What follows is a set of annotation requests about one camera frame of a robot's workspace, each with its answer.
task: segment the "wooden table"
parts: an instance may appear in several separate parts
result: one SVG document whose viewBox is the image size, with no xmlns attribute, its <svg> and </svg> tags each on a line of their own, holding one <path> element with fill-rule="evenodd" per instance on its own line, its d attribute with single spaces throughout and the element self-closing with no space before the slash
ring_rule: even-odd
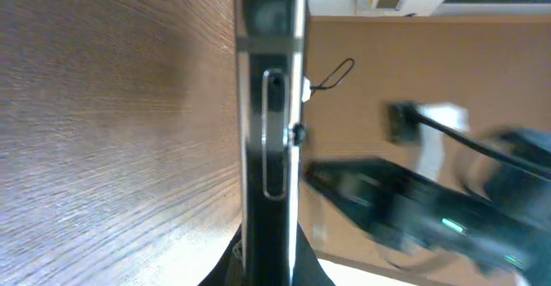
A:
<svg viewBox="0 0 551 286">
<path fill-rule="evenodd" d="M 193 285 L 240 223 L 232 0 L 2 0 L 3 285 Z"/>
</svg>

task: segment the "beige wall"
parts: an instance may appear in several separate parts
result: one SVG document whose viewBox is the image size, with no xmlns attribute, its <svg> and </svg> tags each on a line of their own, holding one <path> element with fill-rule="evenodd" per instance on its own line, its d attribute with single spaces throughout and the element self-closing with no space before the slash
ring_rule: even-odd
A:
<svg viewBox="0 0 551 286">
<path fill-rule="evenodd" d="M 306 75 L 319 83 L 343 59 L 356 60 L 345 82 L 306 104 L 306 158 L 379 155 L 402 165 L 406 150 L 384 141 L 381 105 L 412 99 L 452 102 L 469 111 L 471 134 L 503 125 L 551 130 L 551 24 L 313 22 Z M 448 156 L 458 146 L 445 143 Z M 446 160 L 441 183 L 454 188 Z M 302 188 L 300 220 L 314 248 L 385 267 L 375 245 L 335 209 Z M 325 224 L 325 239 L 313 224 Z M 488 282 L 466 260 L 430 275 L 454 285 Z"/>
</svg>

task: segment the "brown floor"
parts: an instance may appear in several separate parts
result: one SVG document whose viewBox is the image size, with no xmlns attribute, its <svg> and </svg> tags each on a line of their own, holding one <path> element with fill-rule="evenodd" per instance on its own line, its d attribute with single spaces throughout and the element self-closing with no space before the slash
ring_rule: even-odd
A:
<svg viewBox="0 0 551 286">
<path fill-rule="evenodd" d="M 2 0 L 4 285 L 196 284 L 238 224 L 232 0 Z"/>
<path fill-rule="evenodd" d="M 384 140 L 381 106 L 388 101 L 456 103 L 469 111 L 471 135 L 505 125 L 551 130 L 551 24 L 417 19 L 311 24 L 306 75 L 314 83 L 345 58 L 356 59 L 356 68 L 341 86 L 319 92 L 305 105 L 310 136 L 305 159 L 379 155 L 407 165 L 406 149 Z M 450 167 L 459 146 L 451 140 L 445 146 L 449 158 L 440 183 L 456 188 Z M 372 241 L 307 188 L 301 192 L 300 221 L 314 248 L 388 267 Z M 325 225 L 325 239 L 313 235 L 314 224 Z M 507 277 L 485 280 L 466 260 L 430 279 L 453 285 L 510 283 Z"/>
</svg>

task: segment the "black cord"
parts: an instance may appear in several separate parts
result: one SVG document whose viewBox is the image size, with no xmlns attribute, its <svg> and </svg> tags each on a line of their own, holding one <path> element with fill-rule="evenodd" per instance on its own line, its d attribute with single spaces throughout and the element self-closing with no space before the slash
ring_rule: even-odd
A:
<svg viewBox="0 0 551 286">
<path fill-rule="evenodd" d="M 343 76 L 341 76 L 336 82 L 335 84 L 332 84 L 330 86 L 324 86 L 324 84 L 329 81 L 329 79 L 331 79 L 333 77 L 333 75 L 335 75 L 336 72 L 338 72 L 341 67 L 343 67 L 343 65 L 345 65 L 347 62 L 350 62 L 350 66 L 348 68 L 348 70 L 346 70 L 343 74 Z M 313 86 L 311 85 L 310 86 L 310 90 L 312 90 L 312 96 L 314 93 L 316 93 L 317 90 L 329 90 L 329 89 L 333 89 L 335 87 L 337 87 L 339 84 L 341 84 L 341 82 L 343 81 L 343 79 L 346 77 L 346 75 L 348 75 L 348 73 L 350 71 L 352 71 L 352 69 L 354 68 L 354 65 L 356 64 L 356 62 L 354 61 L 354 59 L 352 58 L 347 58 L 345 59 L 343 62 L 341 62 L 341 64 L 339 64 L 337 66 L 337 68 L 331 72 L 331 74 L 329 74 L 329 76 L 327 76 L 324 81 L 321 82 L 321 84 L 317 85 L 317 86 Z"/>
<path fill-rule="evenodd" d="M 432 120 L 431 118 L 420 114 L 419 112 L 417 112 L 416 118 L 418 122 L 423 123 L 424 125 L 427 125 L 429 127 L 433 127 L 434 129 L 445 133 L 450 138 L 462 143 L 463 145 L 471 148 L 476 152 L 480 152 L 483 155 L 486 155 L 500 163 L 511 166 L 517 170 L 528 173 L 534 177 L 538 177 L 540 179 L 547 180 L 547 181 L 551 180 L 551 169 L 547 167 L 542 167 L 542 166 L 533 164 L 529 161 L 525 161 L 523 159 L 513 157 L 507 153 L 496 151 L 491 147 L 489 147 L 488 145 L 481 144 L 476 140 L 471 140 L 467 136 L 460 134 L 459 132 L 456 132 L 454 129 L 450 127 L 445 127 L 440 123 Z"/>
</svg>

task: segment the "wire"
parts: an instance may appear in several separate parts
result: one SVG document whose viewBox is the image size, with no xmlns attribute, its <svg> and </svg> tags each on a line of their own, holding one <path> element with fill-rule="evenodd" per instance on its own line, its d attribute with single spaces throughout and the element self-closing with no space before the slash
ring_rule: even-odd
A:
<svg viewBox="0 0 551 286">
<path fill-rule="evenodd" d="M 517 170 L 528 173 L 534 177 L 538 177 L 546 181 L 551 180 L 551 169 L 547 167 L 542 167 L 542 166 L 533 164 L 529 161 L 525 161 L 523 159 L 513 157 L 507 153 L 496 151 L 491 147 L 489 147 L 488 145 L 479 143 L 476 140 L 471 140 L 467 136 L 460 134 L 459 132 L 456 132 L 454 129 L 450 127 L 445 127 L 440 123 L 432 120 L 431 118 L 420 114 L 419 112 L 417 112 L 416 118 L 418 122 L 423 123 L 424 125 L 427 125 L 429 127 L 433 127 L 434 129 L 445 133 L 450 138 L 462 143 L 463 145 L 471 148 L 476 152 L 480 152 L 483 155 L 486 155 L 500 163 L 511 166 Z"/>
<path fill-rule="evenodd" d="M 344 72 L 343 76 L 341 76 L 336 82 L 335 84 L 332 84 L 330 86 L 324 86 L 324 84 L 326 82 L 329 81 L 329 79 L 331 79 L 333 77 L 333 75 L 335 75 L 335 73 L 337 73 L 342 67 L 343 65 L 345 65 L 347 62 L 350 62 L 350 66 L 349 68 Z M 312 96 L 314 93 L 316 93 L 316 91 L 318 90 L 329 90 L 329 89 L 333 89 L 335 87 L 337 87 L 338 85 L 340 85 L 342 82 L 343 82 L 343 79 L 346 77 L 346 75 L 348 75 L 348 73 L 350 73 L 350 71 L 352 71 L 352 69 L 354 68 L 354 65 L 356 64 L 356 62 L 354 61 L 354 59 L 352 58 L 347 58 L 345 60 L 343 60 L 343 62 L 341 62 L 341 64 L 339 64 L 337 66 L 337 68 L 335 68 L 334 71 L 331 72 L 331 74 L 329 74 L 325 79 L 324 81 L 321 82 L 321 84 L 317 85 L 317 86 L 310 86 L 310 90 L 312 90 Z"/>
</svg>

